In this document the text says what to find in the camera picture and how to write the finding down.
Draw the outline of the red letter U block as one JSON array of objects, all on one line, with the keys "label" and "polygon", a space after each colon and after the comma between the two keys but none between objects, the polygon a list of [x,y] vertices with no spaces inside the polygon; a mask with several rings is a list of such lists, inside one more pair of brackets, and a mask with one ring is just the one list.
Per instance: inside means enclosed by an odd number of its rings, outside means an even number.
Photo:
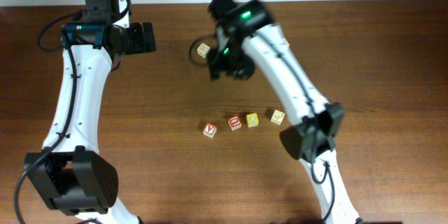
[{"label": "red letter U block", "polygon": [[227,122],[232,131],[239,129],[242,126],[242,121],[238,115],[229,117]]}]

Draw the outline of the yellow wooden block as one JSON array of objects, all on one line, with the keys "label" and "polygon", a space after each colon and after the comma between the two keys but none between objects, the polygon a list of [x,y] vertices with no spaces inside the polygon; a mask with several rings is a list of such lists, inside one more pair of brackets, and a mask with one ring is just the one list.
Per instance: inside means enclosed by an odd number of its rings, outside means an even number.
[{"label": "yellow wooden block", "polygon": [[255,127],[259,124],[258,114],[250,113],[246,115],[246,123],[248,127]]}]

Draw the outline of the red letter A block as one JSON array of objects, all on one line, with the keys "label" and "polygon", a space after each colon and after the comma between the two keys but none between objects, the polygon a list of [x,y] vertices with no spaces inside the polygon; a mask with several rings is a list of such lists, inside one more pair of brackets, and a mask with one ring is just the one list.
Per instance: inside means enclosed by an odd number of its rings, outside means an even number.
[{"label": "red letter A block", "polygon": [[217,132],[217,126],[207,122],[206,125],[204,126],[202,133],[203,135],[205,135],[206,137],[209,138],[213,138],[215,136]]}]

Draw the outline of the natural block brown picture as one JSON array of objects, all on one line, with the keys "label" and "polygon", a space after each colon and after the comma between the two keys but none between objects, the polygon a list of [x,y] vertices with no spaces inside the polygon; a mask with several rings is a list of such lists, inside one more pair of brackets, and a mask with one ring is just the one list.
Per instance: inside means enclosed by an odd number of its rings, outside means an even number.
[{"label": "natural block brown picture", "polygon": [[284,117],[285,117],[284,112],[275,110],[272,113],[272,117],[271,117],[270,121],[276,125],[280,125],[283,122]]}]

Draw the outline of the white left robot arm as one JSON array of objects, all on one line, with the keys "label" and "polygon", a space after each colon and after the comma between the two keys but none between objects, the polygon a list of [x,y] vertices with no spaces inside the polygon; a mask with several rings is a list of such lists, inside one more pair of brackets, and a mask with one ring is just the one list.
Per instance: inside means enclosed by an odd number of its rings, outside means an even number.
[{"label": "white left robot arm", "polygon": [[116,168],[99,154],[102,93],[113,60],[107,28],[130,26],[130,0],[116,0],[118,20],[67,24],[62,29],[64,73],[52,127],[39,153],[28,153],[20,182],[29,179],[51,210],[82,223],[141,223],[118,196]]}]

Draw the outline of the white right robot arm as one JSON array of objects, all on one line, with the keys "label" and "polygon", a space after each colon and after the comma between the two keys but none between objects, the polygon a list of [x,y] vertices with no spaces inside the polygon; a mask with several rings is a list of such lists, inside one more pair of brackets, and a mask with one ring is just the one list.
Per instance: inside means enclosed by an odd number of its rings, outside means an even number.
[{"label": "white right robot arm", "polygon": [[218,47],[207,59],[211,79],[239,80],[259,68],[279,97],[290,127],[280,133],[286,152],[307,172],[321,208],[322,223],[362,223],[337,164],[335,137],[344,117],[310,81],[289,48],[279,24],[259,0],[237,4],[213,0]]}]

